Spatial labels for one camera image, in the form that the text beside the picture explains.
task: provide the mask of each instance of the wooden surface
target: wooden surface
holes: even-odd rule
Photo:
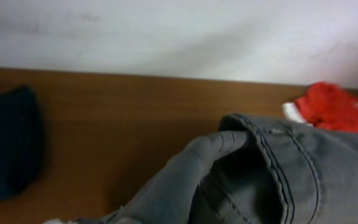
[[[45,120],[45,172],[0,202],[0,224],[100,217],[124,205],[220,117],[282,117],[305,87],[0,69],[0,92],[29,85]]]

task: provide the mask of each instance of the jeans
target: jeans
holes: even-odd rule
[[[358,134],[231,114],[122,209],[78,223],[358,223]]]

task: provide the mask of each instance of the white wall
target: white wall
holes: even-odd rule
[[[0,0],[0,67],[358,87],[358,0]]]

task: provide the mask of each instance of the red garment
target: red garment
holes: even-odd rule
[[[316,83],[295,104],[304,119],[317,128],[358,133],[358,98],[337,85]]]

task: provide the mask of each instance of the dark blue cloth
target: dark blue cloth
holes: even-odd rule
[[[23,86],[0,94],[0,200],[21,193],[37,176],[44,130],[34,92]]]

